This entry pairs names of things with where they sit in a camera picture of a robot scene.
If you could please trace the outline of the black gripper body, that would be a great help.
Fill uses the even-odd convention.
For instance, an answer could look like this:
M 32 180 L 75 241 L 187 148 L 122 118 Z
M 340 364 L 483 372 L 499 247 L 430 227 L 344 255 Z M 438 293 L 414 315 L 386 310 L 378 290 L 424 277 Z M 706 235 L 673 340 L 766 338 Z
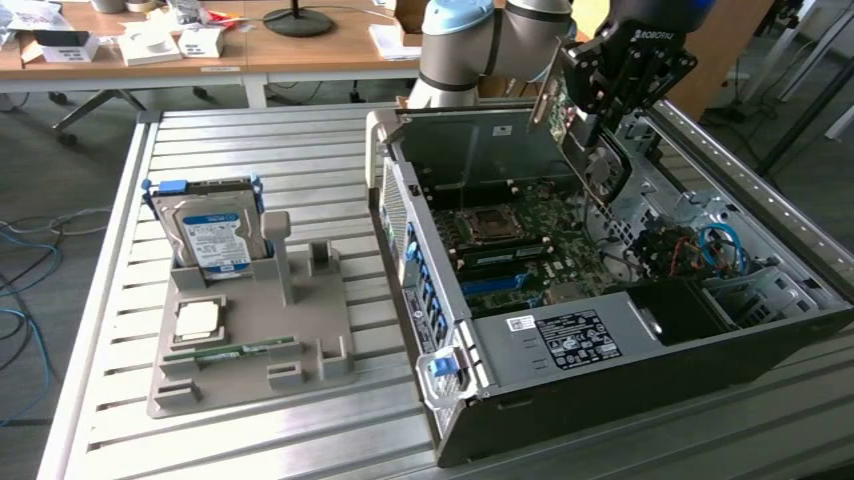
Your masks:
M 681 0 L 609 2 L 609 13 L 595 32 L 606 46 L 681 49 L 686 37 L 698 29 L 698 2 Z

